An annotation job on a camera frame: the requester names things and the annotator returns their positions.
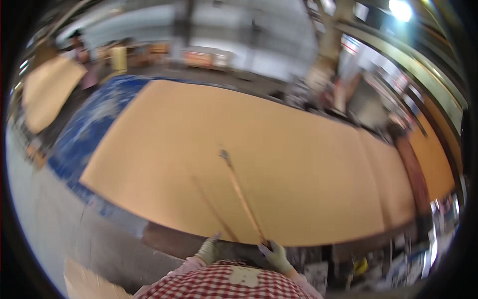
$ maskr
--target large tan paper sheet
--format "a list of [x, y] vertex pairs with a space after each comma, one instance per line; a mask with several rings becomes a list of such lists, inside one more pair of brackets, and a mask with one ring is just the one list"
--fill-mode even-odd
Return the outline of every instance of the large tan paper sheet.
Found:
[[85, 73], [84, 66], [57, 56], [28, 75], [22, 107], [25, 110], [25, 124], [32, 133], [40, 132], [55, 120]]
[[65, 284], [69, 299], [132, 299], [122, 287], [83, 268], [77, 262], [65, 260]]
[[405, 166], [394, 146], [360, 129], [380, 197], [383, 223], [387, 228], [401, 226], [415, 217], [415, 201]]
[[386, 229], [357, 130], [215, 87], [149, 82], [103, 137], [80, 182], [153, 222], [202, 236], [222, 230], [231, 240], [213, 206], [240, 242], [256, 244], [220, 149], [228, 150], [266, 238], [305, 246]]

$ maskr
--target concrete floor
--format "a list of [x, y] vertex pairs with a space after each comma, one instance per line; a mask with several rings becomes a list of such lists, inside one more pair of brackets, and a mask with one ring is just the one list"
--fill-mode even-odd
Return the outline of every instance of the concrete floor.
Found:
[[124, 228], [140, 226], [134, 217], [122, 217], [122, 225], [114, 217], [105, 219], [94, 204], [78, 199], [48, 166], [36, 170], [24, 159], [16, 139], [8, 128], [7, 168], [14, 206], [32, 251], [64, 296], [67, 257], [129, 293], [181, 265], [183, 260], [143, 245]]

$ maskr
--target red gingham apron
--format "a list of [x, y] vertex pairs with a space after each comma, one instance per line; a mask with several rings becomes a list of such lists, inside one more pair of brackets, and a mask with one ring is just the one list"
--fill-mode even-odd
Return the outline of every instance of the red gingham apron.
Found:
[[[244, 271], [254, 273], [252, 279], [242, 280]], [[285, 299], [310, 296], [282, 274], [250, 268], [242, 262], [218, 261], [184, 275], [164, 277], [139, 297], [159, 298]]]

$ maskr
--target gloved hand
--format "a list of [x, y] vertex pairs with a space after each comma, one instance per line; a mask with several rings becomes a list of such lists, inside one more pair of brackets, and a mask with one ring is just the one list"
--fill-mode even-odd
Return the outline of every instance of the gloved hand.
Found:
[[294, 267], [289, 263], [285, 257], [285, 249], [274, 241], [269, 241], [272, 251], [269, 250], [264, 244], [258, 245], [259, 250], [266, 256], [269, 264], [277, 269], [277, 272], [285, 274]]
[[215, 262], [217, 260], [218, 252], [214, 243], [219, 239], [220, 236], [221, 232], [217, 232], [214, 236], [205, 240], [195, 256], [200, 257], [207, 265]]

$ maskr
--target brush head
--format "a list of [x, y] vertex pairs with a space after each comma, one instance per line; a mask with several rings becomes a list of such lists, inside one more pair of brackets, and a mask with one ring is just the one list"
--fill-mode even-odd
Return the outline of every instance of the brush head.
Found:
[[219, 153], [219, 156], [226, 160], [229, 160], [229, 154], [226, 150], [221, 150], [221, 152]]

